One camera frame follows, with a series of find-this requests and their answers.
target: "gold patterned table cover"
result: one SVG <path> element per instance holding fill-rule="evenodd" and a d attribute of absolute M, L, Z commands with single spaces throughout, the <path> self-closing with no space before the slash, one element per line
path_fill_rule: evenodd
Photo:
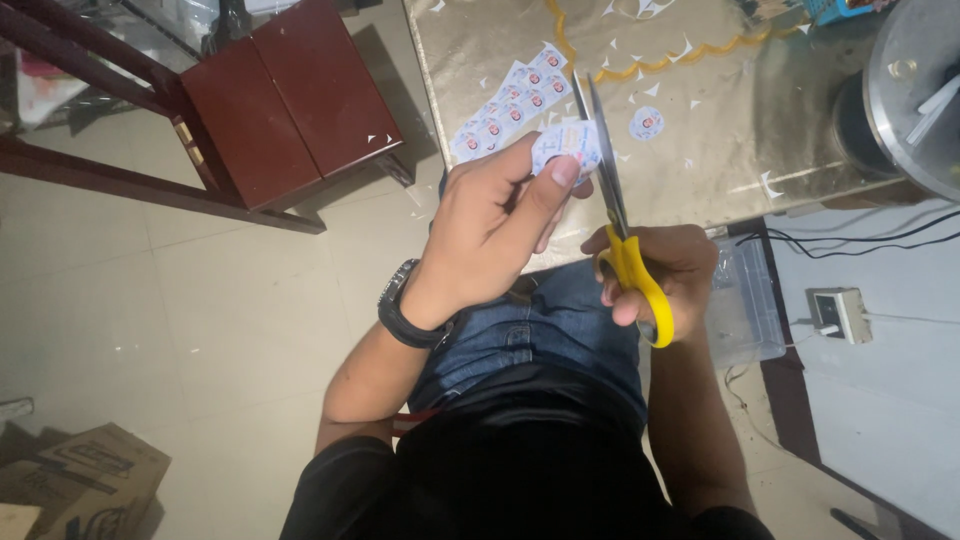
<path fill-rule="evenodd" d="M 735 0 L 656 0 L 637 17 L 640 2 L 404 0 L 447 168 L 453 134 L 547 41 L 568 78 L 575 68 L 597 82 L 631 225 L 717 227 L 885 185 L 845 163 L 832 131 L 833 98 L 884 15 L 810 29 L 803 10 L 757 22 Z M 550 109 L 553 123 L 577 114 L 572 101 Z M 628 125 L 644 106 L 665 127 L 640 141 Z M 601 197 L 571 201 L 525 272 L 584 258 L 580 244 L 605 223 Z"/>

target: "watch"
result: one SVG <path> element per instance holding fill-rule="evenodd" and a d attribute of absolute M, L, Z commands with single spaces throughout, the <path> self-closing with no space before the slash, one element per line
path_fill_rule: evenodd
<path fill-rule="evenodd" d="M 436 349 L 456 327 L 459 313 L 450 317 L 448 321 L 435 330 L 419 329 L 403 316 L 403 313 L 400 312 L 400 296 L 403 294 L 403 287 L 407 284 L 410 273 L 413 272 L 414 267 L 419 262 L 418 258 L 411 258 L 397 268 L 394 276 L 390 278 L 386 288 L 380 294 L 376 310 L 380 322 L 400 343 L 415 349 Z"/>

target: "scissors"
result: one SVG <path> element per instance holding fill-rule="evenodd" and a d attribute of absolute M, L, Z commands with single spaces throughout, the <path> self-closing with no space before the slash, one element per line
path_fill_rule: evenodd
<path fill-rule="evenodd" d="M 606 227 L 610 247 L 600 253 L 598 263 L 605 263 L 613 268 L 621 290 L 638 290 L 647 298 L 657 324 L 654 326 L 637 322 L 637 326 L 643 338 L 653 347 L 660 349 L 673 341 L 673 310 L 670 309 L 663 289 L 654 281 L 643 264 L 639 239 L 630 234 L 627 210 L 623 207 L 623 193 L 620 191 L 620 179 L 616 173 L 613 146 L 610 142 L 610 133 L 607 131 L 600 96 L 589 74 L 587 74 L 587 80 L 590 85 L 590 102 L 593 105 L 594 122 L 600 139 L 602 157 L 597 167 L 597 176 L 600 179 L 600 191 L 603 193 L 604 204 L 607 205 L 607 217 L 610 218 L 610 225 Z M 590 120 L 587 104 L 584 102 L 584 93 L 580 88 L 580 78 L 577 77 L 576 72 L 573 73 L 573 81 L 573 95 L 577 100 L 580 118 Z"/>

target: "person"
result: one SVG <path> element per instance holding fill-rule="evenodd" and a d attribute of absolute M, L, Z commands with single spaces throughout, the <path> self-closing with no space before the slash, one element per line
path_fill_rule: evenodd
<path fill-rule="evenodd" d="M 710 362 L 717 250 L 702 229 L 632 229 L 676 321 L 673 343 L 652 353 L 649 405 L 642 295 L 589 260 L 536 275 L 529 296 L 508 293 L 568 197 L 592 191 L 573 188 L 580 165 L 566 156 L 530 180 L 537 136 L 450 171 L 420 262 L 391 280 L 380 322 L 326 390 L 282 540 L 772 538 Z M 606 246 L 600 230 L 582 250 Z M 404 402 L 422 422 L 395 452 Z"/>

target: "black shirt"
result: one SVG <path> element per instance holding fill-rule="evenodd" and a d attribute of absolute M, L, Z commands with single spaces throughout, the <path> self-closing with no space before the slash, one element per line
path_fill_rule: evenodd
<path fill-rule="evenodd" d="M 544 363 L 503 369 L 396 447 L 338 441 L 303 470 L 281 540 L 772 538 L 753 515 L 692 520 L 663 497 L 636 413 L 606 385 Z"/>

